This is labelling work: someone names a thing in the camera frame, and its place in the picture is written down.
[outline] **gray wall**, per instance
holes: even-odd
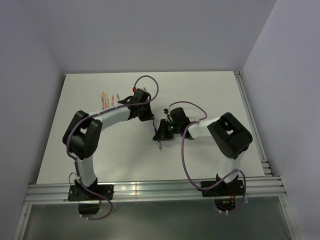
[[[303,239],[320,236],[320,1],[278,0],[243,69],[273,171]]]
[[[17,0],[0,1],[0,239],[11,239],[47,143],[62,74]]]
[[[241,70],[276,0],[21,0],[66,73]]]

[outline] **cable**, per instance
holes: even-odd
[[[69,184],[70,184],[70,187],[71,187],[70,177],[71,177],[71,175],[72,175],[72,174],[74,174],[74,175],[75,175],[75,177],[77,177],[77,174],[76,174],[75,172],[70,173],[70,175],[69,175],[69,179],[68,179]]]
[[[185,175],[186,177],[188,178],[189,182],[195,187],[197,188],[198,190],[200,191],[207,191],[207,190],[210,190],[210,189],[213,189],[215,188],[216,186],[218,186],[220,183],[222,183],[227,177],[229,177],[230,175],[234,174],[234,173],[237,173],[238,171],[242,174],[243,176],[243,185],[244,185],[244,192],[243,192],[243,196],[242,196],[242,199],[240,201],[240,204],[233,209],[231,211],[229,211],[228,213],[233,213],[235,211],[237,211],[239,209],[239,207],[244,203],[245,201],[245,197],[246,197],[246,191],[247,191],[247,183],[246,183],[246,176],[244,174],[243,171],[241,171],[240,169],[235,169],[231,172],[229,172],[227,175],[225,175],[223,178],[221,178],[219,181],[217,181],[215,184],[213,184],[212,186],[209,186],[209,187],[200,187],[198,186],[190,177],[188,171],[187,171],[187,167],[186,167],[186,163],[185,163],[185,153],[184,153],[184,147],[185,147],[185,139],[186,139],[186,134],[187,134],[187,131],[188,131],[188,128],[191,127],[192,125],[194,124],[198,124],[200,122],[200,119],[198,121],[194,121],[192,123],[190,123],[184,130],[183,132],[183,135],[182,135],[182,142],[181,142],[181,159],[182,159],[182,166],[183,166],[183,170],[185,172]]]
[[[173,106],[173,105],[175,105],[175,104],[191,104],[191,105],[197,107],[198,109],[200,109],[200,110],[204,113],[204,117],[200,118],[198,121],[205,120],[205,119],[208,117],[208,114],[206,113],[205,110],[203,110],[200,106],[198,106],[198,105],[196,105],[196,104],[194,104],[194,103],[192,103],[192,102],[190,102],[190,101],[176,101],[176,102],[174,102],[174,103],[171,103],[171,104],[169,105],[169,107],[171,107],[171,106]]]
[[[83,118],[82,120],[80,120],[80,121],[74,126],[74,128],[72,129],[72,131],[71,131],[71,133],[69,134],[69,137],[68,137],[68,139],[67,139],[67,141],[66,141],[66,154],[67,154],[70,158],[72,158],[72,159],[74,160],[75,172],[76,172],[76,175],[77,175],[78,178],[79,178],[78,181],[79,181],[80,185],[81,185],[87,192],[89,192],[89,193],[91,193],[91,194],[93,194],[93,195],[95,195],[95,196],[97,196],[97,197],[100,197],[100,198],[102,198],[103,200],[106,200],[106,201],[110,204],[110,210],[109,210],[109,212],[107,212],[105,215],[100,216],[100,217],[86,217],[86,216],[82,216],[82,217],[85,218],[85,219],[88,219],[88,220],[100,220],[100,219],[104,219],[105,217],[107,217],[107,216],[110,215],[110,213],[112,212],[114,206],[113,206],[112,202],[111,202],[108,198],[106,198],[105,196],[102,196],[101,194],[98,194],[98,193],[96,193],[96,192],[94,192],[94,191],[91,191],[91,190],[90,190],[89,188],[87,188],[86,185],[82,182],[82,180],[81,180],[81,178],[80,178],[80,171],[79,171],[79,166],[78,166],[77,158],[76,158],[75,156],[73,156],[73,155],[71,154],[71,152],[70,152],[71,137],[74,135],[74,133],[75,133],[75,131],[78,129],[78,127],[80,127],[80,125],[81,125],[84,121],[86,121],[86,120],[88,120],[88,119],[90,119],[90,118],[95,118],[95,117],[97,117],[97,116],[99,116],[99,115],[101,115],[101,114],[106,114],[106,113],[111,112],[111,111],[113,111],[113,110],[120,109],[120,108],[124,108],[124,107],[140,106],[140,105],[144,105],[144,104],[149,104],[149,103],[151,103],[151,102],[158,96],[158,93],[159,93],[159,85],[158,85],[158,82],[157,82],[152,76],[143,75],[143,76],[139,77],[139,78],[135,81],[134,86],[133,86],[134,88],[136,87],[136,85],[137,85],[137,83],[139,82],[139,80],[142,79],[142,78],[150,78],[150,79],[152,79],[152,80],[155,82],[155,85],[156,85],[156,93],[155,93],[155,95],[154,95],[153,98],[151,98],[150,100],[145,101],[145,102],[139,102],[139,103],[133,103],[133,104],[126,104],[126,105],[120,105],[120,106],[116,106],[116,107],[107,108],[107,109],[105,109],[105,110],[103,110],[103,111],[101,111],[101,112],[97,112],[97,113],[94,113],[94,114],[92,114],[92,115],[86,116],[85,118]]]

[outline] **purple cable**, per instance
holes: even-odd
[[[156,85],[156,93],[154,95],[153,98],[151,98],[149,101],[145,101],[145,102],[140,102],[140,103],[133,103],[133,104],[127,104],[127,105],[120,105],[120,106],[116,106],[116,107],[112,107],[112,108],[107,108],[99,113],[95,113],[95,114],[92,114],[92,115],[89,115],[89,116],[86,116],[85,118],[83,118],[82,120],[80,120],[75,126],[74,128],[72,129],[71,133],[69,134],[69,137],[66,141],[66,154],[72,158],[75,162],[74,162],[74,166],[75,166],[75,172],[76,172],[76,175],[78,177],[80,177],[80,171],[79,171],[79,166],[78,166],[78,162],[77,162],[77,158],[75,156],[73,156],[71,153],[70,153],[70,141],[71,141],[71,136],[74,135],[75,131],[80,127],[80,125],[90,119],[90,118],[95,118],[101,114],[106,114],[108,112],[111,112],[113,110],[116,110],[116,109],[120,109],[120,108],[124,108],[124,107],[129,107],[129,106],[140,106],[140,105],[144,105],[144,104],[149,104],[151,103],[157,96],[158,96],[158,93],[159,93],[159,85],[158,85],[158,82],[152,77],[152,76],[149,76],[149,75],[143,75],[141,77],[139,77],[135,83],[134,83],[134,88],[136,87],[138,81],[142,78],[150,78],[152,79],[154,82],[155,82],[155,85]],[[85,219],[89,219],[89,220],[100,220],[100,219],[104,219],[105,217],[109,216],[109,214],[112,212],[114,206],[112,204],[112,202],[107,199],[105,196],[102,196],[94,191],[91,191],[89,188],[86,187],[86,185],[82,182],[81,178],[78,179],[79,180],[79,183],[81,184],[81,186],[89,193],[95,195],[95,196],[98,196],[100,198],[102,198],[103,200],[106,200],[109,204],[110,204],[110,210],[109,212],[107,212],[105,215],[103,216],[100,216],[100,217],[85,217],[85,216],[82,216],[83,218]]]
[[[207,113],[206,113],[201,107],[199,107],[198,105],[196,105],[196,104],[194,104],[194,103],[192,103],[192,102],[189,102],[189,101],[176,101],[176,102],[170,104],[169,107],[171,107],[172,105],[175,105],[175,104],[180,104],[180,103],[191,104],[191,105],[197,107],[198,109],[200,109],[200,110],[204,113],[204,115],[205,115],[205,117],[200,118],[198,121],[194,121],[194,122],[190,123],[190,124],[185,128],[185,130],[184,130],[184,132],[183,132],[183,135],[182,135],[182,142],[181,142],[181,159],[182,159],[183,170],[184,170],[184,172],[185,172],[186,177],[188,178],[189,182],[190,182],[195,188],[197,188],[197,189],[200,190],[200,191],[207,191],[207,190],[210,190],[210,189],[215,188],[216,186],[218,186],[219,184],[221,184],[227,177],[229,177],[230,175],[232,175],[232,174],[234,174],[234,173],[237,173],[237,172],[239,171],[239,172],[242,174],[242,176],[243,176],[243,185],[244,185],[243,196],[242,196],[241,202],[240,202],[239,204],[237,204],[237,206],[236,206],[233,210],[228,211],[228,213],[233,213],[233,212],[237,211],[237,210],[240,208],[240,206],[244,203],[245,197],[246,197],[246,191],[247,191],[246,176],[245,176],[245,174],[244,174],[243,171],[241,171],[240,169],[235,169],[235,170],[229,172],[229,173],[228,173],[227,175],[225,175],[223,178],[221,178],[218,182],[216,182],[215,184],[213,184],[212,186],[209,186],[209,187],[200,187],[200,186],[198,186],[198,185],[191,179],[191,177],[190,177],[190,175],[189,175],[189,173],[188,173],[188,171],[187,171],[187,167],[186,167],[186,163],[185,163],[185,153],[184,153],[185,139],[186,139],[187,131],[188,131],[189,127],[191,127],[191,126],[194,125],[194,124],[198,124],[200,121],[206,119],[206,118],[208,117],[208,115],[207,115]]]

